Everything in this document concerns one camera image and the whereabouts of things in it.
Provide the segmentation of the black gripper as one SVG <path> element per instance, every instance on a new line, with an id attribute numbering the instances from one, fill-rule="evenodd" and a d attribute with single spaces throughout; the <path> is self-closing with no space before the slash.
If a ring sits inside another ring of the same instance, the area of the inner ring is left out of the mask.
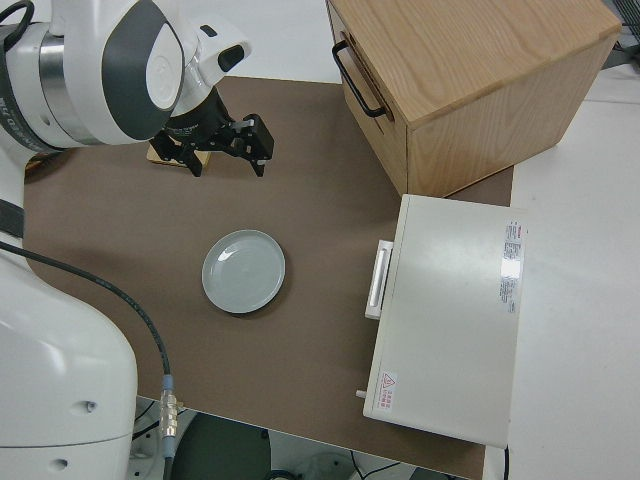
<path id="1" fill-rule="evenodd" d="M 250 114 L 241 121 L 224 121 L 210 133 L 198 134 L 198 128 L 185 128 L 170 133 L 166 128 L 153 140 L 159 141 L 161 153 L 153 144 L 149 146 L 149 160 L 156 163 L 178 163 L 178 156 L 185 149 L 187 167 L 195 177 L 200 177 L 206 165 L 208 152 L 224 152 L 244 158 L 258 177 L 264 176 L 266 161 L 273 155 L 274 140 L 268 128 L 257 114 Z"/>

